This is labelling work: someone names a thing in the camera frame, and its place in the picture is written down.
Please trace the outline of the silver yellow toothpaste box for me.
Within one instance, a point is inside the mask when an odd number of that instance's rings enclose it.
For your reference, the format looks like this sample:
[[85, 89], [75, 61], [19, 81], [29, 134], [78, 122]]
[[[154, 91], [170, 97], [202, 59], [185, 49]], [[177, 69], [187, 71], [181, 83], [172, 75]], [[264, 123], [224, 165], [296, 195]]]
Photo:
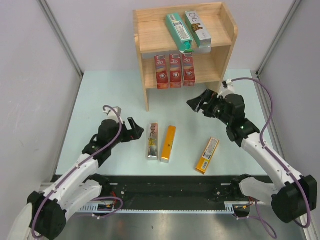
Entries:
[[151, 123], [147, 130], [147, 159], [158, 160], [159, 157], [159, 126], [158, 123]]

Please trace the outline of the red 3D toothpaste box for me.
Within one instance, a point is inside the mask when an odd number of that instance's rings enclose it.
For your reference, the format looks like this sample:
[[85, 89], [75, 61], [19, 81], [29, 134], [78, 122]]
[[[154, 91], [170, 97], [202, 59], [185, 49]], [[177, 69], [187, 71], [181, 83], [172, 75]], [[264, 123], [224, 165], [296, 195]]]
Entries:
[[164, 55], [155, 55], [155, 76], [158, 90], [169, 88], [169, 77], [167, 71], [166, 57]]
[[196, 82], [194, 59], [191, 53], [182, 54], [183, 85], [194, 87]]
[[169, 84], [170, 88], [182, 87], [182, 66], [181, 56], [179, 54], [169, 55]]

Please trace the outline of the plain yellow toothpaste box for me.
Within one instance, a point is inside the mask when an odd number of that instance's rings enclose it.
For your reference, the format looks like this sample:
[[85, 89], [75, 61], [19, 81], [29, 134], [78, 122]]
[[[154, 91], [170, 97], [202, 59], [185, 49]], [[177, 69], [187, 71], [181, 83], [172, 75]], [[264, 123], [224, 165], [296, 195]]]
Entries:
[[176, 134], [176, 127], [170, 125], [167, 128], [167, 132], [166, 132], [166, 136], [165, 136], [165, 140], [162, 148], [162, 153], [160, 158], [160, 161], [162, 163], [169, 163], [170, 161], [175, 134]]

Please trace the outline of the yellow toothpaste box with barcode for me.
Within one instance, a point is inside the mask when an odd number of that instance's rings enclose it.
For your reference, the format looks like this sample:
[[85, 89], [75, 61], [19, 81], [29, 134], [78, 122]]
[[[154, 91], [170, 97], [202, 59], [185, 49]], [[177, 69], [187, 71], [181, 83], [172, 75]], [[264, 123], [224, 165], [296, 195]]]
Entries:
[[216, 152], [216, 149], [219, 145], [220, 141], [216, 138], [211, 137], [203, 151], [203, 153], [201, 154], [196, 166], [195, 166], [195, 170], [201, 174], [205, 174], [207, 171], [207, 168], [213, 158], [213, 155]]

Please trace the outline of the silver teal toothpaste box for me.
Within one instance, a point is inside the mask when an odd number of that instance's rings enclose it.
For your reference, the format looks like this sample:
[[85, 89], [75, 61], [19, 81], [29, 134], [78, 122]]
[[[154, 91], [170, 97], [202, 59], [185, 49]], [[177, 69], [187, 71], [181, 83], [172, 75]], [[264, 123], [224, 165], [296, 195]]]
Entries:
[[212, 37], [196, 11], [186, 11], [185, 23], [199, 49], [209, 48]]

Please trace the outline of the teal toothpaste box with barcode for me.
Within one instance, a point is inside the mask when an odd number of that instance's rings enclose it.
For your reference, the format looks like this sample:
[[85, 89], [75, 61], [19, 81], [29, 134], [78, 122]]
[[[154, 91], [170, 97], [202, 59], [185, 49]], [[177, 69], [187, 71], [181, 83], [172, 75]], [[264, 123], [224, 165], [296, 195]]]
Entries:
[[165, 17], [165, 24], [174, 40], [177, 49], [183, 53], [192, 53], [193, 38], [178, 13], [169, 13]]

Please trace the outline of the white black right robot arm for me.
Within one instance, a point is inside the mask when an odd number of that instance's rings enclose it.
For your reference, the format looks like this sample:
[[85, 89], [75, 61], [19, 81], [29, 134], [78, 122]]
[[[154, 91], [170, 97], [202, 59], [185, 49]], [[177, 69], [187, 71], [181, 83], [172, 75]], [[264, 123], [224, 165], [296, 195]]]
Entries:
[[264, 141], [260, 130], [245, 113], [245, 101], [241, 95], [219, 95], [205, 90], [200, 96], [187, 101], [196, 113], [216, 118], [226, 125], [231, 142], [236, 143], [263, 168], [271, 183], [264, 183], [249, 175], [243, 175], [230, 188], [231, 196], [242, 201], [245, 197], [268, 204], [284, 223], [290, 223], [307, 215], [317, 207], [318, 183], [311, 176], [303, 176], [291, 167]]

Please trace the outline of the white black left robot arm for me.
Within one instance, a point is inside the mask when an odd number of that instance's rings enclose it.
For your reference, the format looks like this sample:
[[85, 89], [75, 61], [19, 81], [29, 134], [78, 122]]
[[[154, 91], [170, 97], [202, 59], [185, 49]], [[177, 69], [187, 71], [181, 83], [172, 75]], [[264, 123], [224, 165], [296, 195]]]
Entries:
[[93, 199], [110, 196], [109, 180], [97, 170], [111, 156], [119, 143], [139, 140], [144, 129], [128, 118], [127, 129], [121, 119], [113, 116], [102, 121], [89, 144], [72, 168], [42, 193], [34, 191], [27, 201], [32, 204], [31, 232], [34, 238], [57, 238], [68, 220]]

